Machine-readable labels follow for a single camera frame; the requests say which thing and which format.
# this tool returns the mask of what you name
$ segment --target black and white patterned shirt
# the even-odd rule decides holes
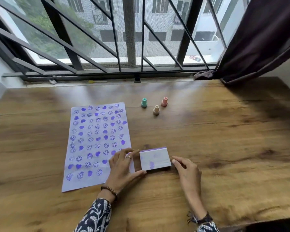
[[[74,232],[105,232],[111,213],[111,204],[106,199],[96,199]],[[200,225],[197,232],[219,232],[219,230],[214,222],[207,222]]]

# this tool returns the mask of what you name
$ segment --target wood grain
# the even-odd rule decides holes
[[[0,231],[75,228],[99,186],[61,193],[70,108],[121,101],[133,148],[167,146],[199,165],[218,226],[290,217],[290,90],[277,78],[232,89],[216,80],[24,88],[0,101]],[[149,174],[122,194],[108,231],[192,231],[188,210],[174,169]]]

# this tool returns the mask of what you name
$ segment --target tree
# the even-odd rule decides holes
[[[26,13],[27,18],[29,18],[33,23],[38,24],[43,29],[53,33],[54,35],[57,35],[40,0],[15,0],[15,2],[17,3],[18,7],[20,7]],[[64,13],[72,17],[85,29],[89,30],[90,32],[96,31],[94,24],[89,23],[85,19],[77,16],[77,14],[69,6],[58,2],[58,0],[55,0],[55,2]],[[10,16],[31,46],[57,59],[68,58],[63,46],[50,39],[48,36],[44,35],[35,28],[29,26],[27,23],[14,16],[13,14],[10,14]],[[96,43],[63,17],[62,19],[65,23],[73,46],[87,56],[90,56],[90,53],[96,47]]]

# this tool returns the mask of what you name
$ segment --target dark brown curtain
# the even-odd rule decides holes
[[[235,84],[267,73],[290,58],[290,0],[251,0],[213,72],[195,79]]]

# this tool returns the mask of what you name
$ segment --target building window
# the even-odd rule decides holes
[[[160,41],[165,41],[166,39],[166,32],[155,32],[155,35],[159,38]],[[149,32],[148,41],[158,41],[158,40],[151,32]]]
[[[126,41],[126,32],[122,32],[122,36],[124,41]],[[142,32],[135,32],[134,34],[134,41],[142,41]]]
[[[183,29],[173,29],[171,35],[171,41],[181,41],[184,34]]]
[[[103,42],[115,42],[113,30],[100,30],[100,35]]]
[[[134,0],[134,13],[140,13],[140,0]]]
[[[211,0],[213,8],[214,8],[214,11],[215,11],[216,14],[218,13],[218,11],[219,11],[219,9],[221,7],[222,1],[223,0]],[[211,8],[209,6],[209,3],[207,2],[203,13],[204,14],[209,14],[210,12],[211,12]]]
[[[211,41],[213,39],[215,32],[196,32],[194,40],[195,41]]]
[[[167,13],[169,8],[168,0],[153,0],[152,12],[153,13]]]
[[[181,15],[184,23],[186,23],[187,18],[188,18],[189,2],[184,3],[183,1],[178,1],[176,9],[177,9],[178,13]],[[176,24],[176,25],[182,24],[176,15],[174,16],[174,24]]]
[[[67,0],[69,3],[69,6],[75,11],[75,12],[84,12],[83,5],[81,0]]]

